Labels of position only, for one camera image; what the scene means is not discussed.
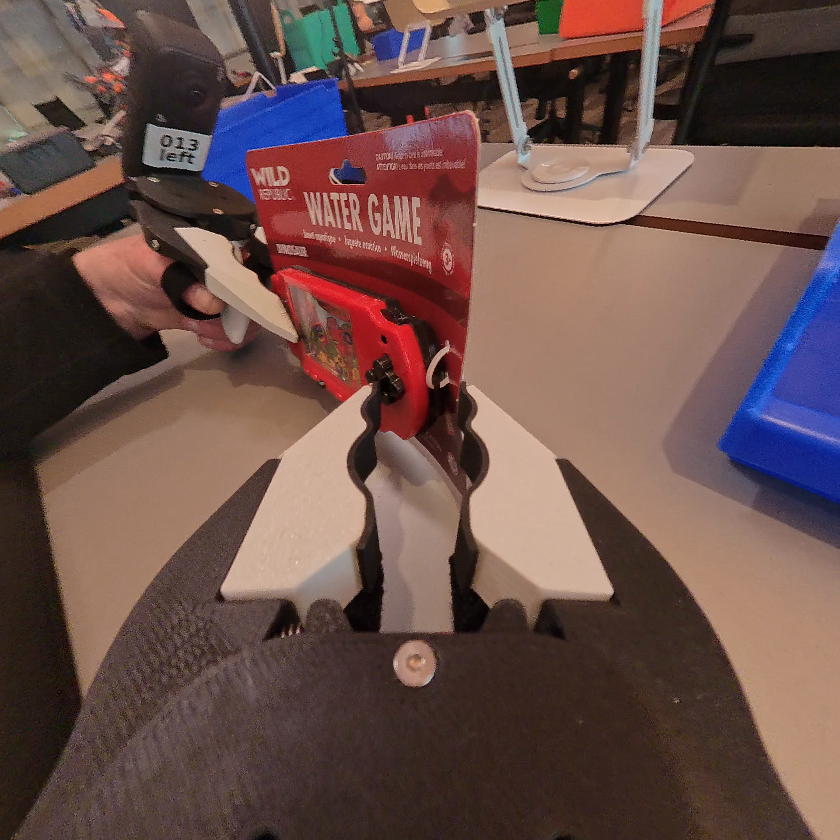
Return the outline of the green tote bag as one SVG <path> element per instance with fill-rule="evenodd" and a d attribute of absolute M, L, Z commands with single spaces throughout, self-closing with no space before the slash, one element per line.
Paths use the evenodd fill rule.
<path fill-rule="evenodd" d="M 337 2 L 333 11 L 344 52 L 351 58 L 358 57 L 361 50 L 347 3 Z M 328 63 L 337 58 L 332 18 L 327 8 L 320 8 L 301 17 L 296 17 L 286 8 L 281 8 L 278 14 L 287 51 L 298 70 L 309 67 L 325 69 Z"/>

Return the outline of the black tripod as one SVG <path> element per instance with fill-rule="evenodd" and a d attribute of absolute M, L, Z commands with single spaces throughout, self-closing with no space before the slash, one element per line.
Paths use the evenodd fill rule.
<path fill-rule="evenodd" d="M 349 131 L 351 133 L 363 133 L 364 132 L 364 118 L 362 115 L 362 110 L 360 104 L 358 102 L 354 82 L 350 70 L 350 62 L 349 58 L 345 52 L 343 46 L 343 39 L 340 32 L 340 27 L 338 23 L 338 19 L 335 14 L 335 2 L 334 1 L 325 1 L 325 7 L 329 11 L 329 16 L 331 19 L 332 24 L 332 31 L 333 31 L 333 42 L 335 44 L 336 49 L 336 56 L 339 62 L 339 70 L 340 70 L 340 78 L 345 84 L 346 92 L 349 97 L 350 103 L 350 116 L 351 116 L 351 127 Z"/>

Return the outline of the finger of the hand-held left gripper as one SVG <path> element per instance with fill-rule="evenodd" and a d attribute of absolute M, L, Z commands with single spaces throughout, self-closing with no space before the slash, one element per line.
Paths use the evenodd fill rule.
<path fill-rule="evenodd" d="M 275 273 L 266 234 L 261 226 L 253 226 L 247 239 L 234 241 L 234 255 L 245 268 L 257 274 L 257 277 L 272 277 Z"/>
<path fill-rule="evenodd" d="M 257 274 L 236 257 L 235 247 L 226 237 L 200 227 L 174 230 L 206 264 L 206 288 L 226 304 L 223 326 L 227 337 L 241 343 L 247 332 L 244 319 L 287 340 L 298 341 L 298 331 L 282 300 L 266 289 Z"/>

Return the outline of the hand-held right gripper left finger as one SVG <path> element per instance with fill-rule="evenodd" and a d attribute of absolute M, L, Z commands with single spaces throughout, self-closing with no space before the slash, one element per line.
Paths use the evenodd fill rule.
<path fill-rule="evenodd" d="M 381 627 L 384 574 L 372 494 L 382 396 L 364 385 L 290 446 L 220 588 L 227 602 L 323 599 L 354 629 Z"/>

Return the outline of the black storage crate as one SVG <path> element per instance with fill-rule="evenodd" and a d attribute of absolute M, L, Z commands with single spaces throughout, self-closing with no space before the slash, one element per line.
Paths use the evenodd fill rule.
<path fill-rule="evenodd" d="M 26 195 L 42 192 L 95 165 L 78 137 L 67 128 L 29 134 L 1 152 L 1 172 Z"/>

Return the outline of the person's left hand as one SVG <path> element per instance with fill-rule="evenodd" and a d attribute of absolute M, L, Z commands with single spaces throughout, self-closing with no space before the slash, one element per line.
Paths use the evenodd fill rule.
<path fill-rule="evenodd" d="M 112 319 L 136 340 L 163 330 L 181 330 L 194 334 L 210 350 L 234 351 L 259 331 L 259 325 L 251 322 L 243 341 L 235 343 L 220 318 L 195 320 L 177 311 L 161 287 L 171 261 L 147 246 L 139 234 L 86 248 L 72 261 Z"/>

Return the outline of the orange plastic bin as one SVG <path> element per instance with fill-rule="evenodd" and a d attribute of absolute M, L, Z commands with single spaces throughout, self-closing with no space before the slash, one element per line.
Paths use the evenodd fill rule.
<path fill-rule="evenodd" d="M 670 25 L 710 5 L 710 1 L 664 1 L 662 24 Z M 639 32 L 643 1 L 563 1 L 559 34 L 564 39 Z"/>

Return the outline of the small white stand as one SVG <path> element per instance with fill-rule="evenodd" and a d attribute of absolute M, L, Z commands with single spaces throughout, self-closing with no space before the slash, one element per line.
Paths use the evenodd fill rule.
<path fill-rule="evenodd" d="M 432 29 L 432 23 L 428 19 L 425 19 L 422 23 L 414 23 L 406 26 L 403 30 L 402 43 L 396 66 L 391 70 L 392 74 L 425 69 L 440 60 L 438 56 L 429 57 L 427 55 Z M 417 50 L 409 49 L 414 33 L 420 33 L 422 35 L 422 40 Z"/>

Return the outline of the red handheld toy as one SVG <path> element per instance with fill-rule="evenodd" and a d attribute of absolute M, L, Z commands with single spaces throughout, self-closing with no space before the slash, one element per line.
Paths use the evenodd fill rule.
<path fill-rule="evenodd" d="M 342 402 L 373 386 L 381 431 L 423 445 L 458 491 L 479 146 L 458 112 L 245 157 L 302 369 Z"/>

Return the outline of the blue plastic bin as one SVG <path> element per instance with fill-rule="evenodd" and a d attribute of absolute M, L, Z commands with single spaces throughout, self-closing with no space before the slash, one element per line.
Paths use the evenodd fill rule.
<path fill-rule="evenodd" d="M 839 502 L 839 227 L 718 447 Z"/>

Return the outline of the orange black toy robot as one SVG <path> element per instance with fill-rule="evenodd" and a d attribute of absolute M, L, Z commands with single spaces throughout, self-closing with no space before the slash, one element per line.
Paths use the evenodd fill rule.
<path fill-rule="evenodd" d="M 74 130 L 83 148 L 90 153 L 117 150 L 121 145 L 126 116 L 125 95 L 129 75 L 129 58 L 123 56 L 114 65 L 104 65 L 91 75 L 79 77 L 65 72 L 64 79 L 89 94 L 104 115 L 104 121 Z"/>

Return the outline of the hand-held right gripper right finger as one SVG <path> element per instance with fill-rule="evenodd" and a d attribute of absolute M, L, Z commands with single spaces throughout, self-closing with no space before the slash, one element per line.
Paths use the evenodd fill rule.
<path fill-rule="evenodd" d="M 610 601 L 554 453 L 474 385 L 460 387 L 457 420 L 469 485 L 451 556 L 455 631 L 478 631 L 500 601 L 517 602 L 530 627 L 547 601 Z"/>

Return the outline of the black pole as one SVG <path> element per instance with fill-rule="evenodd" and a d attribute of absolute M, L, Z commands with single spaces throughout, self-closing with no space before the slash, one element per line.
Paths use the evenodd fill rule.
<path fill-rule="evenodd" d="M 256 70 L 273 85 L 280 84 L 277 62 L 270 53 L 278 47 L 270 1 L 227 1 Z"/>

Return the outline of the blue bin with tag sticker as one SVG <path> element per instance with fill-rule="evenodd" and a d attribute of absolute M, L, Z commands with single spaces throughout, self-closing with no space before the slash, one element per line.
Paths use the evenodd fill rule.
<path fill-rule="evenodd" d="M 339 83 L 333 78 L 291 83 L 271 95 L 256 92 L 217 115 L 202 177 L 252 199 L 245 167 L 248 151 L 347 134 Z"/>

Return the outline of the small blue bin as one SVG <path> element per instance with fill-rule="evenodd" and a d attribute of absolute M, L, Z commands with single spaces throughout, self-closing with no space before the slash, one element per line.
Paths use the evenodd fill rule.
<path fill-rule="evenodd" d="M 379 61 L 396 60 L 401 52 L 404 40 L 404 33 L 401 30 L 394 28 L 374 35 L 371 39 L 374 53 Z M 424 31 L 414 30 L 410 33 L 410 38 L 406 47 L 406 55 L 411 57 L 417 54 L 424 41 Z"/>

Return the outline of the person's left forearm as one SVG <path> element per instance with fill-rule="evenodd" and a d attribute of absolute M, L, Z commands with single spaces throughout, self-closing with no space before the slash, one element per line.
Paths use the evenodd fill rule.
<path fill-rule="evenodd" d="M 3 251 L 1 457 L 125 375 L 168 357 L 159 333 L 135 339 L 95 297 L 71 254 Z"/>

